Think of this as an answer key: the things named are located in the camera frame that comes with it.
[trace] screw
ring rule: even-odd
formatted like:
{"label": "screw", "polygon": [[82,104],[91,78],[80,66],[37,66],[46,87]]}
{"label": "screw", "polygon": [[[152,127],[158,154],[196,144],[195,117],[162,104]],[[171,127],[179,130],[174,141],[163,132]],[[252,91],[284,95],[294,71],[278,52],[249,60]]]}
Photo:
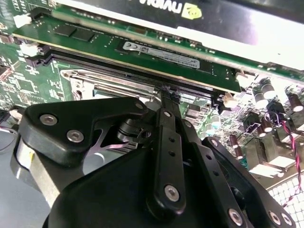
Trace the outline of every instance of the screw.
{"label": "screw", "polygon": [[292,226],[293,223],[292,223],[292,221],[290,220],[290,218],[289,218],[286,214],[284,214],[284,213],[282,213],[281,215],[282,215],[284,221],[285,221],[288,225]]}
{"label": "screw", "polygon": [[241,217],[241,215],[234,209],[230,208],[228,210],[228,214],[230,216],[230,218],[232,219],[232,221],[238,225],[239,227],[243,224],[243,219]]}
{"label": "screw", "polygon": [[77,131],[77,130],[68,131],[66,136],[69,141],[74,142],[74,143],[79,143],[84,140],[84,135],[80,131]]}
{"label": "screw", "polygon": [[185,124],[186,124],[187,127],[192,127],[192,124],[188,121],[185,121]]}
{"label": "screw", "polygon": [[171,116],[171,114],[168,113],[168,112],[164,112],[164,113],[165,113],[165,115],[166,115],[167,117],[170,117],[170,116]]}
{"label": "screw", "polygon": [[57,124],[57,118],[51,114],[44,114],[40,116],[40,121],[47,126],[53,126]]}
{"label": "screw", "polygon": [[275,213],[273,213],[272,211],[269,211],[269,215],[270,215],[271,220],[274,223],[276,223],[279,226],[281,225],[281,221],[280,221],[279,217]]}
{"label": "screw", "polygon": [[172,202],[177,202],[180,199],[180,194],[175,187],[167,185],[165,187],[165,194]]}
{"label": "screw", "polygon": [[218,145],[219,145],[218,142],[215,141],[214,139],[211,139],[211,142],[212,142],[212,144],[213,144],[214,146],[218,146]]}
{"label": "screw", "polygon": [[136,105],[136,107],[138,107],[139,109],[143,109],[143,106],[142,106],[141,104],[136,103],[135,105]]}

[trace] cylindrical component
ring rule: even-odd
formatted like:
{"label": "cylindrical component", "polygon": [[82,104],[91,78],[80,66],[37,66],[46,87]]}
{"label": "cylindrical component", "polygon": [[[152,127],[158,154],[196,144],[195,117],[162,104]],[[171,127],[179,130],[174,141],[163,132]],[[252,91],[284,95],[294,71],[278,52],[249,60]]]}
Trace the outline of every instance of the cylindrical component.
{"label": "cylindrical component", "polygon": [[256,108],[258,109],[266,108],[266,106],[268,105],[268,101],[264,98],[262,92],[255,94],[255,101],[256,101]]}
{"label": "cylindrical component", "polygon": [[230,139],[230,144],[232,146],[232,148],[237,148],[238,147],[238,139],[237,137],[234,135],[234,134],[231,134],[229,136],[229,139]]}
{"label": "cylindrical component", "polygon": [[244,158],[242,149],[240,147],[235,148],[234,152],[236,153],[237,160],[241,160]]}
{"label": "cylindrical component", "polygon": [[265,118],[262,118],[261,122],[262,122],[262,128],[263,128],[264,132],[268,133],[268,132],[272,131],[272,126],[271,126],[270,122],[265,120]]}
{"label": "cylindrical component", "polygon": [[263,92],[264,98],[268,99],[268,100],[270,100],[276,96],[275,89],[273,88],[271,83],[264,84],[262,86],[262,92]]}
{"label": "cylindrical component", "polygon": [[214,128],[218,129],[220,128],[220,116],[219,114],[213,114],[211,116],[211,124]]}
{"label": "cylindrical component", "polygon": [[262,126],[257,127],[256,131],[259,137],[264,137],[266,135]]}
{"label": "cylindrical component", "polygon": [[199,138],[203,140],[204,138],[208,137],[208,134],[207,132],[202,132],[199,136],[200,136]]}
{"label": "cylindrical component", "polygon": [[206,124],[206,133],[207,133],[208,135],[214,135],[214,134],[215,134],[214,127],[212,126],[211,123],[207,123],[207,124]]}
{"label": "cylindrical component", "polygon": [[300,112],[303,110],[303,105],[297,94],[292,94],[288,96],[288,100],[294,112]]}

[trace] metal mesh grille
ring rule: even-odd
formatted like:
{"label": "metal mesh grille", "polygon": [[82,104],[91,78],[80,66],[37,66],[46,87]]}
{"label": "metal mesh grille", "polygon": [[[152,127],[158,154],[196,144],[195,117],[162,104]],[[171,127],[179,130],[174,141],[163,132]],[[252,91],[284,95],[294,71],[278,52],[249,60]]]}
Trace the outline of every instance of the metal mesh grille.
{"label": "metal mesh grille", "polygon": [[[269,194],[280,204],[283,205],[293,196],[298,188],[298,178],[292,177],[288,181],[275,186],[269,191]],[[288,203],[285,210],[291,215],[296,223],[297,228],[304,228],[304,193],[300,193]]]}

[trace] robotic arm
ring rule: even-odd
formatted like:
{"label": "robotic arm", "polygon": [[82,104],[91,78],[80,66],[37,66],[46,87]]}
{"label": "robotic arm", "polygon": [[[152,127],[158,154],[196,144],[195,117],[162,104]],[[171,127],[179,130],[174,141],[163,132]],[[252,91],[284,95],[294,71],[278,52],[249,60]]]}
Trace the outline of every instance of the robotic arm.
{"label": "robotic arm", "polygon": [[[198,138],[178,98],[161,100],[156,112],[131,97],[26,109],[11,167],[51,207],[45,228],[295,228],[219,141]],[[86,156],[128,142],[137,149],[83,174]]]}

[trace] sticker label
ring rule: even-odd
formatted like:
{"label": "sticker label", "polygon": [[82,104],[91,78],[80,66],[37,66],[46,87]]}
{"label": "sticker label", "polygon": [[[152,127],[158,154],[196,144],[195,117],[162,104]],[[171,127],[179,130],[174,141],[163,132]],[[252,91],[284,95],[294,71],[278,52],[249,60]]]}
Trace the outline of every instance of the sticker label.
{"label": "sticker label", "polygon": [[200,67],[200,62],[197,59],[177,55],[177,54],[170,53],[167,51],[157,50],[157,49],[154,49],[151,47],[142,46],[142,45],[135,44],[132,42],[125,42],[125,44],[123,45],[123,49],[130,50],[130,51],[139,51],[139,52],[151,55],[151,56],[155,56],[157,58],[164,59],[169,62],[184,65],[187,67],[193,67],[196,69],[199,69],[199,67]]}

